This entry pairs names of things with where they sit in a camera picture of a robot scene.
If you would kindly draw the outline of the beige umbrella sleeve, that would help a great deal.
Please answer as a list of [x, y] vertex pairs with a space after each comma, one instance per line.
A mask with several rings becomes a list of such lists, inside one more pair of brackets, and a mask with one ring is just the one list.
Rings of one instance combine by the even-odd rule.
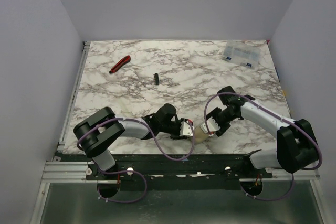
[[209, 137], [211, 137], [212, 134], [207, 132], [205, 123], [203, 123], [195, 128], [194, 136], [195, 136], [195, 144], [201, 144]]

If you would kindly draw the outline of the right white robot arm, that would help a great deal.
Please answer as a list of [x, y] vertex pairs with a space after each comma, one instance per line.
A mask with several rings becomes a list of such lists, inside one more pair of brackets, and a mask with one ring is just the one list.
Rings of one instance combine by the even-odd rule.
[[322, 154], [307, 120], [295, 121], [277, 114], [255, 98], [237, 94], [231, 86], [222, 88], [217, 95], [226, 108], [215, 108], [210, 113], [204, 113], [204, 123], [196, 128], [196, 143], [213, 135], [223, 135], [235, 119], [249, 120], [276, 139], [276, 148], [251, 152], [245, 158], [246, 166], [283, 169], [291, 174], [301, 169], [312, 170], [311, 164], [314, 162], [317, 163], [314, 169], [321, 166]]

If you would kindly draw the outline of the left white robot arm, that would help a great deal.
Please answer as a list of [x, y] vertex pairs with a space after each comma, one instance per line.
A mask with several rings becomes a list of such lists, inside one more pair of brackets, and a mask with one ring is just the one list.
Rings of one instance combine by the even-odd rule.
[[119, 137], [133, 137], [139, 140], [154, 139], [159, 133], [169, 134], [171, 138], [192, 139], [192, 147], [196, 143], [195, 128], [189, 119], [178, 118], [176, 108], [164, 104], [157, 112], [139, 119], [116, 116], [110, 107], [104, 107], [77, 124], [73, 133], [76, 136], [77, 148], [84, 151], [87, 158], [96, 163], [103, 172], [109, 172], [116, 161], [108, 150]]

